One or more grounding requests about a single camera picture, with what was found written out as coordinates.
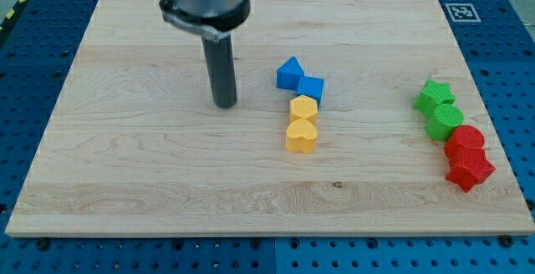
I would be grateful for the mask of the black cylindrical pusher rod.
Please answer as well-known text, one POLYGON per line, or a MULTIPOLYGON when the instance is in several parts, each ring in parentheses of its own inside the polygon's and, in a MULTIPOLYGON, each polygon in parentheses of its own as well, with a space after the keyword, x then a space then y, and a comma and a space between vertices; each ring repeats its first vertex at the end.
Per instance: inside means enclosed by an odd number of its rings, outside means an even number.
POLYGON ((232 55, 232 38, 218 42, 203 38, 203 50, 214 104, 222 109, 237 102, 237 85, 232 55))

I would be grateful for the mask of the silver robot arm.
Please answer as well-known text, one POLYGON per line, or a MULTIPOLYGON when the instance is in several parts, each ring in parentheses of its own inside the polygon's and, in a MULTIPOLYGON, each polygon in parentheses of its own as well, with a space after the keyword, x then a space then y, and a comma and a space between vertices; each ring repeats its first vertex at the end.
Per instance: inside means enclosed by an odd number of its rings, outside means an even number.
POLYGON ((237 102, 232 30, 246 22, 250 0, 160 0, 163 19, 201 37, 214 104, 222 109, 237 102))

